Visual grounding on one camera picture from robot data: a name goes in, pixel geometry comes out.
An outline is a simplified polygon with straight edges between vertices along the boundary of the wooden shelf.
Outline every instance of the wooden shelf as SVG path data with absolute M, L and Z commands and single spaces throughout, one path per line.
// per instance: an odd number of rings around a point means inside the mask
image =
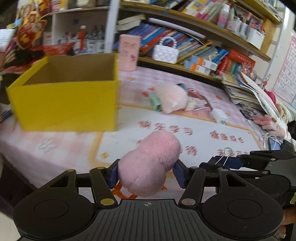
M 218 27 L 217 25 L 213 23 L 209 23 L 207 21 L 201 20 L 199 18 L 196 18 L 194 16 L 174 11 L 174 10 L 169 10 L 167 11 L 166 8 L 155 6 L 155 5 L 148 5 L 148 4 L 139 4 L 139 3 L 129 3 L 129 2 L 121 2 L 121 8 L 123 10 L 128 10 L 128 11 L 136 11 L 136 12 L 143 12 L 143 13 L 149 13 L 149 14 L 155 14 L 155 15 L 162 15 L 164 17 L 168 18 L 173 18 L 177 19 L 181 22 L 186 22 L 190 23 L 194 26 L 201 27 L 203 29 L 206 29 L 208 31 L 211 31 L 239 46 L 244 48 L 245 50 L 249 51 L 250 53 L 258 56 L 259 58 L 265 60 L 265 61 L 270 61 L 271 58 L 263 53 L 260 49 L 257 49 L 254 45 L 248 43 L 245 41 L 243 38 L 229 32 L 228 30 Z
M 72 12 L 84 12 L 84 11 L 98 11 L 98 10 L 107 10 L 109 9 L 109 6 L 106 7 L 92 7 L 92 8 L 73 8 L 73 9 L 67 9 L 67 10 L 62 10 L 62 11 L 56 11 L 56 12 L 50 12 L 41 18 L 45 18 L 54 14 L 62 14 L 62 13 L 72 13 Z
M 169 64 L 169 63 L 164 63 L 164 62 L 160 62 L 160 61 L 155 61 L 151 57 L 139 57 L 139 61 L 150 63 L 150 64 L 155 64 L 155 65 L 159 65 L 159 66 L 164 66 L 164 67 L 167 67 L 167 68 L 171 68 L 171 69 L 179 70 L 179 71 L 182 71 L 182 72 L 194 74 L 194 75 L 197 75 L 199 77 L 203 77 L 203 78 L 208 79 L 208 80 L 212 80 L 212 81 L 215 81 L 215 82 L 220 82 L 219 80 L 213 78 L 210 75 L 206 75 L 206 74 L 202 74 L 202 73 L 199 73 L 199 72 L 196 72 L 196 71 L 193 71 L 193 70 L 186 69 L 181 64 Z
M 249 5 L 261 15 L 272 21 L 274 24 L 281 23 L 281 20 L 275 15 L 275 13 L 268 9 L 268 7 L 265 6 L 265 4 L 260 0 L 239 0 L 239 2 L 244 2 L 245 4 Z

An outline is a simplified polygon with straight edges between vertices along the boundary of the screw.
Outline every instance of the screw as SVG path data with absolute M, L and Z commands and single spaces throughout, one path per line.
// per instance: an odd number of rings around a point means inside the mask
M 105 198 L 105 199 L 102 199 L 101 200 L 101 204 L 104 205 L 104 206 L 110 206 L 112 204 L 114 204 L 115 201 L 111 198 Z
M 186 206 L 192 206 L 196 203 L 196 201 L 192 198 L 185 198 L 181 201 L 181 203 Z

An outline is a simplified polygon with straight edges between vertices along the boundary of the calendar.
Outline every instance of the calendar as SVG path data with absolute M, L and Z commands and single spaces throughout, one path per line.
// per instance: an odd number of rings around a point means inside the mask
M 296 38 L 294 36 L 272 91 L 296 108 Z

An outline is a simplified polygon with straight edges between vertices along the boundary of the blue gripper pad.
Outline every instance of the blue gripper pad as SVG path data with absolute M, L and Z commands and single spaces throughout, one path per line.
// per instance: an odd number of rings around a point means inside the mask
M 215 156 L 215 159 L 218 161 L 221 158 L 221 156 Z M 225 162 L 226 157 L 223 157 L 219 164 L 223 164 Z M 225 166 L 228 166 L 231 169 L 239 170 L 243 166 L 243 163 L 237 158 L 237 157 L 229 157 L 227 159 L 227 162 L 225 163 Z
M 186 180 L 185 180 L 185 175 L 182 167 L 180 166 L 179 163 L 175 163 L 173 167 L 173 174 L 180 186 L 180 188 L 186 188 Z
M 109 169 L 108 186 L 110 189 L 115 188 L 116 184 L 118 183 L 117 170 L 118 163 L 116 163 L 116 165 L 112 169 Z

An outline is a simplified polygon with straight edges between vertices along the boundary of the stuffed toy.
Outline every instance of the stuffed toy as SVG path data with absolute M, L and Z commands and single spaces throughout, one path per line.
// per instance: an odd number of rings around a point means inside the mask
M 252 117 L 252 120 L 262 126 L 263 130 L 267 130 L 268 134 L 275 135 L 279 138 L 285 138 L 286 132 L 285 130 L 276 122 L 274 118 L 269 115 L 260 116 L 255 115 Z
M 187 92 L 179 85 L 164 83 L 155 87 L 157 97 L 162 103 L 162 111 L 169 114 L 175 110 L 182 110 L 187 105 Z
M 180 151 L 181 144 L 174 134 L 168 131 L 152 132 L 118 162 L 120 183 L 112 193 L 126 198 L 120 192 L 123 186 L 133 194 L 130 199 L 155 195 L 164 188 L 166 173 L 173 168 Z

